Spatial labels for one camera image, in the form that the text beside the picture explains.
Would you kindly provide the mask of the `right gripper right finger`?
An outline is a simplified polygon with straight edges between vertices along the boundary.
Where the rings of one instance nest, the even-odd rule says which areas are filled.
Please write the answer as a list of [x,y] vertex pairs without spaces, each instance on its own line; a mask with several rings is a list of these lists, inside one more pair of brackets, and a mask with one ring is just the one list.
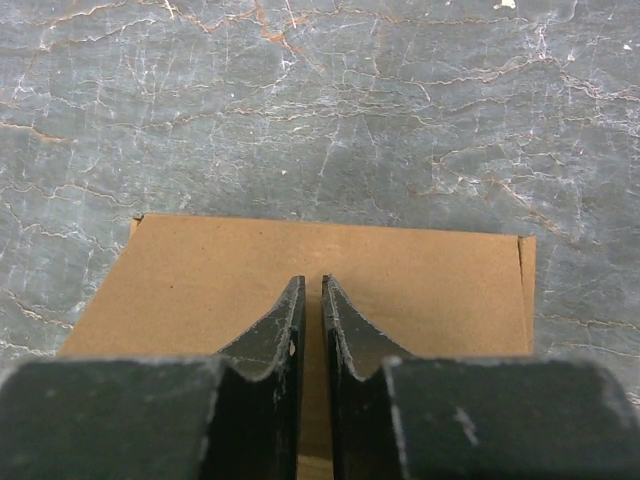
[[338,479],[635,479],[639,422],[600,365],[423,358],[322,281]]

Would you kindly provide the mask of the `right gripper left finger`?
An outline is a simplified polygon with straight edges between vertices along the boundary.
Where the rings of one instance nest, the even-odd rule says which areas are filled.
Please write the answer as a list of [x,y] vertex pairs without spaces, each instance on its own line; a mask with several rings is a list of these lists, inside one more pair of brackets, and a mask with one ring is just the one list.
[[292,479],[306,289],[205,356],[61,357],[1,378],[5,479]]

